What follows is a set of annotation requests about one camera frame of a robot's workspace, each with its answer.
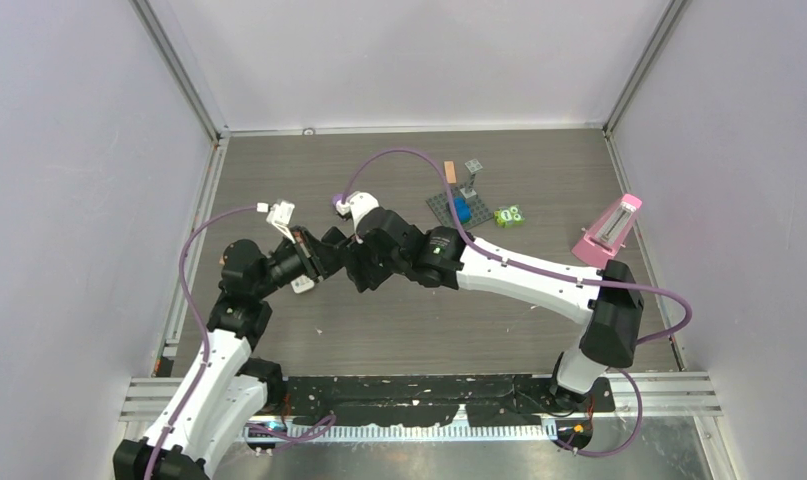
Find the beige remote control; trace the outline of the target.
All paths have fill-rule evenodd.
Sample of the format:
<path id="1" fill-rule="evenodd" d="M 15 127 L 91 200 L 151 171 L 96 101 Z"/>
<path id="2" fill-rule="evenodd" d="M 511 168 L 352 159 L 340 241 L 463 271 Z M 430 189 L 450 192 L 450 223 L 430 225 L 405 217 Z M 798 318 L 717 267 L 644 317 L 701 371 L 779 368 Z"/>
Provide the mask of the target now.
<path id="1" fill-rule="evenodd" d="M 311 278 L 303 275 L 290 282 L 291 288 L 295 294 L 303 294 L 311 291 L 316 283 Z"/>

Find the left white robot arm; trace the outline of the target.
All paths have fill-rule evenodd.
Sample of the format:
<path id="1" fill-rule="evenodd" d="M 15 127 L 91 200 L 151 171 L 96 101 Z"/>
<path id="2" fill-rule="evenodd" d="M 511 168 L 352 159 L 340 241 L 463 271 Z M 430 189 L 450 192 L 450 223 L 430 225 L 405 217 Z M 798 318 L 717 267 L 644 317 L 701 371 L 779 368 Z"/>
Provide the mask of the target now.
<path id="1" fill-rule="evenodd" d="M 321 238 L 300 226 L 290 233 L 269 254 L 248 239 L 225 248 L 197 364 L 142 438 L 119 444 L 115 478 L 209 479 L 253 415 L 284 405 L 280 365 L 251 356 L 272 316 L 266 299 L 302 276 L 337 273 L 348 241 L 336 227 Z"/>

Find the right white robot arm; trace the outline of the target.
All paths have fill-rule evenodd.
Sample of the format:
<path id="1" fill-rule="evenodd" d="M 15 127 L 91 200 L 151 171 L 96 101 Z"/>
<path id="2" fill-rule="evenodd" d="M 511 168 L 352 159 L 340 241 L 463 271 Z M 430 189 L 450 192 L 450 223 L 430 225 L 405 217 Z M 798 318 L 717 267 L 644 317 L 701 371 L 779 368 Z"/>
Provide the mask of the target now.
<path id="1" fill-rule="evenodd" d="M 422 232 L 374 200 L 355 207 L 337 201 L 335 208 L 354 225 L 347 270 L 359 290 L 374 290 L 396 274 L 425 288 L 503 295 L 582 326 L 575 344 L 560 353 L 545 395 L 557 410 L 577 409 L 607 369 L 632 366 L 644 299 L 627 289 L 634 277 L 626 264 L 557 265 L 452 227 Z"/>

